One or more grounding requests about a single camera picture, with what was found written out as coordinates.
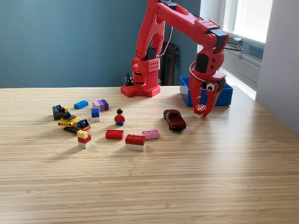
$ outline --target wire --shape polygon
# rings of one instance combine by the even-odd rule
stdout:
[[[165,48],[164,48],[164,50],[163,50],[163,53],[162,53],[161,55],[157,55],[157,57],[161,57],[161,56],[163,56],[163,55],[165,54],[166,49],[167,49],[168,44],[169,44],[170,39],[171,39],[172,31],[173,31],[173,27],[171,27],[171,32],[170,32],[170,34],[169,34],[169,38],[168,38],[168,41],[167,41],[167,43],[166,43],[166,46],[165,46]]]
[[[200,79],[200,78],[196,77],[196,76],[193,74],[193,72],[191,71],[191,68],[192,68],[194,65],[195,65],[195,62],[193,62],[193,63],[190,65],[190,67],[189,67],[189,71],[190,71],[190,73],[191,73],[191,74],[194,76],[194,78],[196,78],[197,80],[202,81],[202,82],[206,82],[206,80]]]
[[[234,49],[234,48],[221,48],[221,49],[232,50],[232,51],[242,51],[242,50],[243,50],[243,48],[241,47],[241,45],[238,44],[238,43],[228,42],[228,44],[234,45],[234,46],[238,47],[239,49]],[[195,65],[195,62],[193,62],[193,63],[190,65],[190,67],[189,67],[189,71],[190,71],[190,73],[191,73],[191,74],[194,76],[194,78],[196,78],[197,80],[202,81],[202,82],[206,82],[205,80],[200,79],[200,78],[196,77],[196,76],[193,74],[193,72],[191,71],[191,68],[192,68],[194,65]]]
[[[238,44],[238,43],[235,43],[235,42],[228,42],[228,44],[230,44],[230,45],[234,45],[234,46],[237,47],[238,49],[235,49],[235,48],[221,48],[221,49],[232,50],[232,51],[242,51],[242,50],[243,50],[243,48],[241,47],[241,45]]]

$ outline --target stacked lego bricks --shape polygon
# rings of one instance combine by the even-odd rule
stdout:
[[[65,112],[68,111],[68,107],[67,106],[65,106],[64,109],[65,109]],[[61,112],[58,110],[58,108],[56,106],[53,106],[52,110],[53,110],[54,120],[60,120],[61,119]]]
[[[100,121],[100,110],[99,109],[92,109],[92,121]]]
[[[126,148],[135,150],[145,149],[145,136],[128,134],[126,137]]]
[[[87,149],[92,143],[92,136],[85,131],[77,132],[78,144],[80,148]]]
[[[99,111],[107,111],[109,109],[109,105],[106,100],[95,100],[93,101],[93,109],[99,109]]]

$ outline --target pink lego brick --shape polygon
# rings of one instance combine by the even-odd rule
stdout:
[[[146,140],[160,138],[160,132],[157,129],[141,131],[141,135],[144,135]]]
[[[101,111],[101,106],[98,101],[93,101],[93,109],[99,109]]]

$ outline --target purple lego brick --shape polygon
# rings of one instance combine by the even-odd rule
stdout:
[[[109,105],[106,100],[102,100],[103,104],[105,105],[105,111],[109,110]]]
[[[105,105],[104,103],[102,102],[102,100],[98,100],[98,103],[100,105],[100,111],[104,111],[105,110]]]
[[[141,131],[141,135],[144,135],[146,140],[160,138],[160,132],[157,129],[148,130],[148,131]]]

